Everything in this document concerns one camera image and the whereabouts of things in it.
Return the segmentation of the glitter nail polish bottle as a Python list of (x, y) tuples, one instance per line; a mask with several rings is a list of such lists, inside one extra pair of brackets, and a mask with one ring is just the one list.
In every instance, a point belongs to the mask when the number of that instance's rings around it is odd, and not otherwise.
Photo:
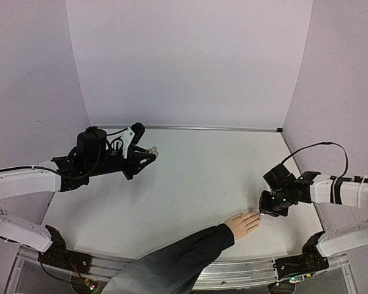
[(156, 146), (153, 146), (152, 148), (148, 148), (147, 149), (147, 153), (152, 154), (152, 155), (154, 155), (156, 157), (159, 155), (159, 152), (158, 152)]

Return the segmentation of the dark sleeved forearm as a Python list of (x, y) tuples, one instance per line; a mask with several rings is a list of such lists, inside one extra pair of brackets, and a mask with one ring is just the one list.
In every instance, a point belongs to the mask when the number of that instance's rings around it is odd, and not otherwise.
[(190, 293), (203, 269), (233, 245), (225, 224), (209, 227), (126, 265), (102, 293)]

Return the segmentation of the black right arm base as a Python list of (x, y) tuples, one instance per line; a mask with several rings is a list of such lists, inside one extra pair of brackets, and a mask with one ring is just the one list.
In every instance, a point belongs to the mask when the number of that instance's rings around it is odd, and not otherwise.
[(304, 246), (301, 255), (278, 258), (273, 264), (278, 280), (315, 274), (329, 268), (327, 257), (323, 257), (315, 245)]

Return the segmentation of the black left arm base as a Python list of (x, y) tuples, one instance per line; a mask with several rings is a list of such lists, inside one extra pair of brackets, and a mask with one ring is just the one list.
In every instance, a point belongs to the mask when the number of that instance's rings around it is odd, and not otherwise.
[(91, 268), (92, 256), (69, 250), (65, 240), (56, 228), (49, 225), (46, 225), (45, 228), (50, 234), (48, 238), (52, 243), (45, 251), (39, 252), (39, 260), (44, 265), (74, 271), (79, 274), (88, 274)]

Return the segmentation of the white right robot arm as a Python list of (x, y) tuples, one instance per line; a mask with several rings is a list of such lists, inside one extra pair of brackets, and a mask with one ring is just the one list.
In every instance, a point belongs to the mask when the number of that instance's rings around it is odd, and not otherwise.
[(291, 206), (301, 203), (335, 208), (339, 216), (347, 211), (359, 214), (357, 220), (314, 234), (303, 246), (303, 255), (327, 258), (368, 245), (368, 176), (347, 178), (306, 171), (296, 177), (278, 164), (263, 178), (269, 190), (260, 196), (262, 214), (286, 217)]

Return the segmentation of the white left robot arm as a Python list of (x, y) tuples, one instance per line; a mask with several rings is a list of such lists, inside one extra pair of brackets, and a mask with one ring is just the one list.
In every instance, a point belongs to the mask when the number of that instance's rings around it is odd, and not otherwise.
[[(77, 136), (77, 144), (67, 156), (54, 157), (40, 165), (0, 169), (0, 200), (41, 192), (67, 192), (86, 186), (90, 178), (121, 172), (132, 180), (158, 157), (156, 147), (141, 148), (138, 142), (145, 133), (137, 122), (109, 134), (88, 127)], [(10, 216), (0, 207), (0, 238), (31, 247), (45, 253), (55, 266), (70, 263), (70, 253), (59, 231), (49, 225), (41, 226), (20, 217)]]

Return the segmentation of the mannequin hand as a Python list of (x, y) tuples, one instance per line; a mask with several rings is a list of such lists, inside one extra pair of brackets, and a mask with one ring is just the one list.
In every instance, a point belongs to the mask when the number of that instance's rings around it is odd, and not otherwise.
[(261, 215), (257, 211), (240, 213), (227, 219), (224, 224), (231, 230), (234, 239), (242, 239), (256, 230), (261, 222)]

